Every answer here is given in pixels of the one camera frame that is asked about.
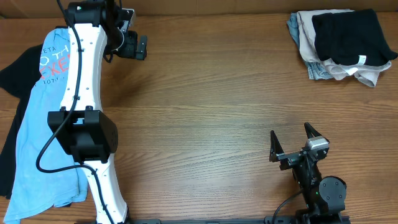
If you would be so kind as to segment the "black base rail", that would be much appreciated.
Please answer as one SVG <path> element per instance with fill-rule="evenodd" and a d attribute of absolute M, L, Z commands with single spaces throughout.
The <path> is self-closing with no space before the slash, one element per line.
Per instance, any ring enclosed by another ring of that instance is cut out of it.
<path fill-rule="evenodd" d="M 279 216 L 272 221 L 272 217 L 265 217 L 263 219 L 221 219 L 221 220 L 159 220 L 159 219 L 141 219 L 131 220 L 126 223 L 129 224 L 299 224 L 300 222 L 291 216 Z"/>

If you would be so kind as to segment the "black t-shirt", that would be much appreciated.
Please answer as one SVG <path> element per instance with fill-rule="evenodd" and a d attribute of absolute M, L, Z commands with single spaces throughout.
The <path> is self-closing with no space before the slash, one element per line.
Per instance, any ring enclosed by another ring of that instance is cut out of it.
<path fill-rule="evenodd" d="M 382 66 L 397 58 L 388 46 L 376 12 L 326 13 L 312 17 L 315 49 L 321 61 L 340 65 Z"/>
<path fill-rule="evenodd" d="M 39 76 L 39 73 L 33 70 L 33 62 L 40 60 L 39 54 L 43 44 L 27 49 L 16 61 L 1 70 L 1 88 L 20 100 L 1 152 L 1 195 L 6 198 L 11 198 L 16 176 L 16 136 L 22 124 L 34 79 Z"/>

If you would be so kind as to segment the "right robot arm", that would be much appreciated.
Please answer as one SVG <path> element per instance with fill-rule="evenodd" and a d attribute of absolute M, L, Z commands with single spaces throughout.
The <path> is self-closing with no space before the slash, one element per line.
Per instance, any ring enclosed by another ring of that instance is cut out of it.
<path fill-rule="evenodd" d="M 322 177 L 317 163 L 326 158 L 330 141 L 322 136 L 310 123 L 304 123 L 307 141 L 298 152 L 286 154 L 274 131 L 270 132 L 271 162 L 279 162 L 280 170 L 292 170 L 293 177 L 300 190 L 284 200 L 271 217 L 265 217 L 267 223 L 349 223 L 349 217 L 341 212 L 345 210 L 347 193 L 346 182 L 336 176 Z M 287 203 L 302 195 L 306 208 L 297 210 L 294 216 L 280 216 L 279 212 Z"/>

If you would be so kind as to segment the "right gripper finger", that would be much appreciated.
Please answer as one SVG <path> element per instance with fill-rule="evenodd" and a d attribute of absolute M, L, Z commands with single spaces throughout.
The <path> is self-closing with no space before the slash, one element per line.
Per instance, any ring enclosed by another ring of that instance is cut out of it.
<path fill-rule="evenodd" d="M 284 150 L 282 149 L 280 142 L 276 136 L 276 133 L 273 130 L 270 132 L 270 141 L 271 141 L 271 148 L 270 148 L 269 161 L 270 162 L 280 161 L 280 158 L 284 155 Z"/>
<path fill-rule="evenodd" d="M 304 123 L 304 128 L 308 139 L 322 136 L 309 122 Z"/>

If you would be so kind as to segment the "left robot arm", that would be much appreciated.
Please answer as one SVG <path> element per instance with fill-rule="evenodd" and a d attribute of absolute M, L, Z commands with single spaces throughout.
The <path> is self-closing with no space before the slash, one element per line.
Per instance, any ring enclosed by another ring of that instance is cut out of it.
<path fill-rule="evenodd" d="M 84 172 L 96 207 L 95 223 L 130 223 L 129 209 L 118 184 L 114 154 L 118 130 L 101 105 L 101 65 L 114 56 L 144 60 L 147 36 L 129 30 L 136 13 L 113 0 L 71 2 L 62 9 L 70 36 L 70 67 L 58 111 L 48 113 L 53 132 L 39 152 L 36 167 L 53 140 Z"/>

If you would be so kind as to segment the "beige folded shorts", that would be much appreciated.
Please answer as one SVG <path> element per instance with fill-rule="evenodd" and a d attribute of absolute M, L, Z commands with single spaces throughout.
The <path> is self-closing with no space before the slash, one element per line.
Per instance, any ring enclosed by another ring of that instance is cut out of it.
<path fill-rule="evenodd" d="M 380 73 L 391 67 L 392 62 L 390 60 L 384 65 L 376 67 L 365 64 L 338 65 L 331 59 L 322 62 L 316 53 L 315 29 L 312 24 L 312 17 L 320 14 L 342 12 L 350 12 L 350 10 L 329 9 L 296 12 L 298 29 L 300 32 L 300 55 L 305 61 L 318 62 L 335 80 L 342 80 L 345 77 L 354 76 L 361 83 L 374 87 L 376 86 Z"/>

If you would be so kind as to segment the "light blue t-shirt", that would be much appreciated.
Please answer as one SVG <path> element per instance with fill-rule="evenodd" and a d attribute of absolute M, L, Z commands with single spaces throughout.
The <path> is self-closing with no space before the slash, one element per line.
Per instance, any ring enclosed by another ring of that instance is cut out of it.
<path fill-rule="evenodd" d="M 88 181 L 80 169 L 51 174 L 36 168 L 39 152 L 52 135 L 47 124 L 63 98 L 69 68 L 70 38 L 66 28 L 49 32 L 33 70 L 34 79 L 22 124 L 16 136 L 16 176 L 5 223 L 20 223 L 50 207 L 66 207 L 86 200 Z"/>

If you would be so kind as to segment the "folded blue jeans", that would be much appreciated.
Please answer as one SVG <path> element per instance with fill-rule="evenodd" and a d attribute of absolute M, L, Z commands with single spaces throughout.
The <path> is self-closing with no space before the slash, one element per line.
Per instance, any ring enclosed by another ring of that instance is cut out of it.
<path fill-rule="evenodd" d="M 290 36 L 296 43 L 297 48 L 300 48 L 300 32 L 299 24 L 297 22 L 297 13 L 293 12 L 290 14 L 290 18 L 287 21 L 287 27 L 290 32 Z M 310 80 L 328 80 L 333 78 L 318 62 L 308 62 L 303 60 Z"/>

